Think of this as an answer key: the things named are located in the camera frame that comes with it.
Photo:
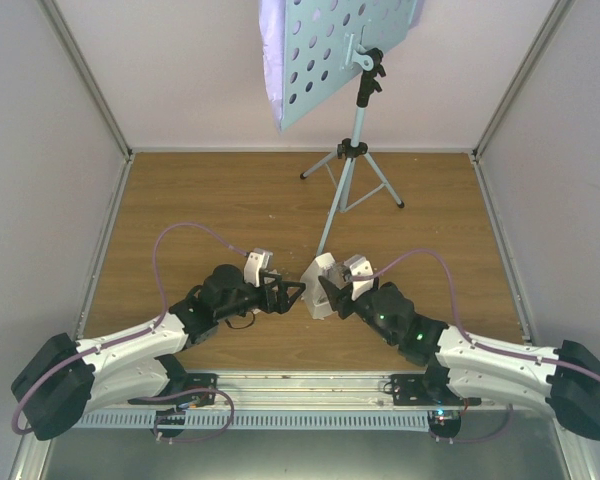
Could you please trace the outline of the white metronome body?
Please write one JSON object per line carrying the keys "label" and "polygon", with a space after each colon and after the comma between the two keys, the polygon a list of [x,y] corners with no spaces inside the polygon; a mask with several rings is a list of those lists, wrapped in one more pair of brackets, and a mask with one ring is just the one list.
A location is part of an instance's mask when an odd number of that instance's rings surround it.
{"label": "white metronome body", "polygon": [[306,286],[302,300],[313,319],[324,320],[334,313],[319,277],[324,276],[338,288],[342,288],[345,285],[343,268],[343,264],[337,262],[331,253],[323,253],[302,274],[300,281]]}

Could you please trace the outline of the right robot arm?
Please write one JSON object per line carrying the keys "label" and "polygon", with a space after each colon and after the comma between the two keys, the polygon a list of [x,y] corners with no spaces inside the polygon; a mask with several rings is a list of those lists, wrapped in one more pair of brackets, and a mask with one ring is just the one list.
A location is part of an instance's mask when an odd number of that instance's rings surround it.
{"label": "right robot arm", "polygon": [[554,417],[566,430],[600,441],[600,360],[584,345],[558,348],[496,341],[431,319],[392,283],[352,285],[318,278],[342,319],[357,315],[408,362],[422,366],[423,393],[444,405],[455,396],[525,406]]}

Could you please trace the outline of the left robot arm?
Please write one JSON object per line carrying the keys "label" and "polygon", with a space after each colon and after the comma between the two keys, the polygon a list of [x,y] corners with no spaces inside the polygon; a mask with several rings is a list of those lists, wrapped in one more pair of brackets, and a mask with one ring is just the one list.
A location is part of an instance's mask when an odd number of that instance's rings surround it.
{"label": "left robot arm", "polygon": [[110,405],[184,401],[187,373],[177,353],[208,340],[233,317],[287,313],[305,288],[269,271],[250,283],[238,267],[222,264],[184,299],[145,323],[92,339],[54,335],[11,384],[17,401],[12,430],[50,440],[85,414]]}

